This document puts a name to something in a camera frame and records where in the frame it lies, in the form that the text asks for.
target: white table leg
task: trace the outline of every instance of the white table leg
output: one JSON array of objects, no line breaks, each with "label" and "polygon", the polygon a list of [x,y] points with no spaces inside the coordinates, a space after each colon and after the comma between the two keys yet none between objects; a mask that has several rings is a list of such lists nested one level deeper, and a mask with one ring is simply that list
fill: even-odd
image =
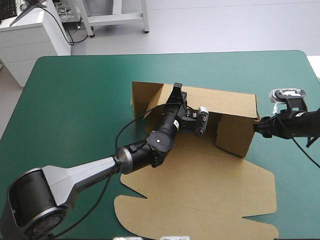
[{"label": "white table leg", "polygon": [[91,28],[91,26],[89,24],[88,10],[85,7],[84,1],[85,0],[76,0],[76,2],[78,4],[78,7],[79,7],[79,10],[80,10],[80,13],[81,13],[81,16],[82,16],[82,20],[83,20],[85,29],[86,29],[88,35],[90,37],[93,37],[94,36],[94,32],[93,32],[93,30],[92,30],[92,28]]},{"label": "white table leg", "polygon": [[149,32],[149,21],[148,21],[148,11],[147,11],[147,2],[146,0],[141,0],[141,8],[142,8],[142,18],[144,24],[144,32]]}]

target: cardboard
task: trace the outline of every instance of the cardboard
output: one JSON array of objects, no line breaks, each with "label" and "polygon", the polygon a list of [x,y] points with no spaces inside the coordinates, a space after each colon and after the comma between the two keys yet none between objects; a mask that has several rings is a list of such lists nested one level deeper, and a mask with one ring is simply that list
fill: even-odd
[{"label": "cardboard", "polygon": [[[172,88],[133,82],[135,116],[165,103]],[[188,105],[210,111],[206,133],[178,133],[160,167],[121,176],[123,184],[147,199],[117,197],[119,221],[132,233],[151,239],[187,235],[194,240],[273,240],[278,236],[274,226],[243,219],[277,209],[274,175],[240,157],[247,154],[252,124],[259,117],[256,96],[186,86],[182,90]],[[160,113],[147,116],[147,130],[154,128]]]},{"label": "cardboard", "polygon": [[122,195],[114,206],[128,231],[151,239],[187,235],[191,240],[274,240],[278,236],[269,224],[149,199]]}]

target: white label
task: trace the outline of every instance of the white label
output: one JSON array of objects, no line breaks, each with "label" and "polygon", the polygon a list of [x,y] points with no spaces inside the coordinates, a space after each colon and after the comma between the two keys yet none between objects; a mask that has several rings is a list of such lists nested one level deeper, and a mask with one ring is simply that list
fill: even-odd
[{"label": "white label", "polygon": [[173,124],[175,125],[176,129],[179,131],[179,123],[177,120],[174,120]]},{"label": "white label", "polygon": [[295,115],[295,117],[301,117],[302,114],[305,114],[305,112],[300,112],[300,113],[298,113],[297,115]]}]

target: black cable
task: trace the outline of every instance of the black cable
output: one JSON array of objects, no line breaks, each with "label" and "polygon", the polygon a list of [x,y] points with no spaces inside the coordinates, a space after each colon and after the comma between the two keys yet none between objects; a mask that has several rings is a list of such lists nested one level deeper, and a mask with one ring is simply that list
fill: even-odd
[{"label": "black cable", "polygon": [[186,108],[192,109],[192,107],[186,105],[186,104],[182,104],[182,103],[174,103],[174,102],[170,102],[170,103],[164,103],[164,104],[160,104],[157,105],[155,107],[150,108],[149,110],[145,111],[144,113],[142,113],[140,116],[136,117],[135,119],[133,119],[132,121],[130,121],[128,124],[126,124],[118,133],[118,135],[115,138],[115,155],[118,158],[118,138],[119,136],[122,134],[122,132],[129,127],[131,124],[133,124],[135,121],[137,121],[138,119],[142,118],[144,115],[150,113],[151,111],[155,110],[156,108],[159,107],[163,107],[163,106],[168,106],[168,105],[179,105],[179,106],[185,106]]},{"label": "black cable", "polygon": [[66,230],[64,230],[64,231],[56,234],[54,237],[49,238],[49,239],[47,239],[47,240],[56,239],[56,238],[60,237],[61,235],[69,232],[69,231],[72,230],[74,227],[76,227],[79,223],[81,223],[81,222],[98,206],[98,204],[100,203],[102,197],[104,196],[104,194],[105,194],[105,192],[106,192],[106,190],[107,190],[107,187],[108,187],[108,185],[109,185],[111,176],[113,175],[113,173],[114,173],[114,171],[115,171],[115,169],[116,169],[116,166],[117,166],[117,164],[114,164],[114,166],[112,167],[111,173],[110,173],[110,175],[108,176],[108,178],[107,178],[107,180],[106,180],[106,182],[105,182],[105,185],[104,185],[104,187],[103,187],[103,189],[102,189],[102,191],[101,191],[101,193],[100,193],[99,198],[97,199],[97,201],[95,202],[95,204],[89,209],[89,211],[87,211],[78,221],[76,221],[74,224],[72,224],[72,225],[71,225],[70,227],[68,227]]},{"label": "black cable", "polygon": [[70,37],[71,37],[71,40],[72,40],[72,41],[69,41],[69,40],[67,39],[67,37],[65,36],[65,33],[64,33],[64,31],[62,30],[62,28],[61,28],[58,20],[55,18],[55,16],[54,16],[51,12],[49,12],[47,9],[45,9],[45,8],[42,7],[42,6],[39,6],[39,5],[35,4],[35,3],[33,3],[31,0],[26,0],[26,1],[27,1],[29,4],[34,5],[35,7],[44,10],[45,12],[47,12],[48,14],[50,14],[51,17],[53,17],[54,21],[55,21],[56,24],[58,25],[58,27],[59,27],[62,35],[63,35],[65,41],[66,41],[70,46],[73,46],[73,45],[75,45],[75,44],[77,44],[77,43],[81,43],[81,42],[83,42],[84,40],[86,40],[86,39],[88,38],[88,35],[86,35],[86,37],[85,37],[84,39],[82,39],[82,40],[80,40],[80,41],[75,41],[75,42],[74,42],[74,41],[72,40],[71,34],[69,33],[69,34],[70,34]]},{"label": "black cable", "polygon": [[308,159],[310,159],[311,162],[313,162],[319,169],[320,169],[320,165],[319,163],[317,163],[315,160],[312,159],[312,157],[309,156],[309,154],[300,146],[300,144],[295,140],[293,134],[287,129],[287,127],[284,125],[284,123],[281,121],[280,117],[278,116],[278,114],[275,114],[276,117],[278,118],[279,123],[282,125],[282,127],[284,128],[284,130],[289,134],[289,136],[291,137],[291,139],[293,140],[293,142],[297,145],[297,147],[307,156]]},{"label": "black cable", "polygon": [[81,42],[83,42],[84,40],[86,40],[86,39],[89,37],[89,35],[87,34],[84,39],[82,39],[82,40],[80,40],[80,41],[74,41],[73,38],[72,38],[72,36],[71,36],[71,33],[69,32],[69,29],[68,29],[67,27],[66,27],[65,29],[66,29],[66,31],[68,32],[69,36],[70,36],[70,39],[71,39],[71,42],[70,42],[70,43],[72,43],[72,44],[81,43]]}]

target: cabinet drawer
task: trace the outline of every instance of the cabinet drawer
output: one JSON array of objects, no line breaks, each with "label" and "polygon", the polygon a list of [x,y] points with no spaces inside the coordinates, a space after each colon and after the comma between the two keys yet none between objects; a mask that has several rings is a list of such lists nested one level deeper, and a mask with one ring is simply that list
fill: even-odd
[{"label": "cabinet drawer", "polygon": [[6,63],[5,66],[8,68],[10,73],[14,76],[15,80],[21,87],[26,85],[32,69],[37,59],[29,59],[24,61],[14,61]]},{"label": "cabinet drawer", "polygon": [[55,55],[57,53],[50,41],[0,48],[0,59],[4,63]]},{"label": "cabinet drawer", "polygon": [[0,49],[48,41],[50,38],[43,26],[0,31]]}]

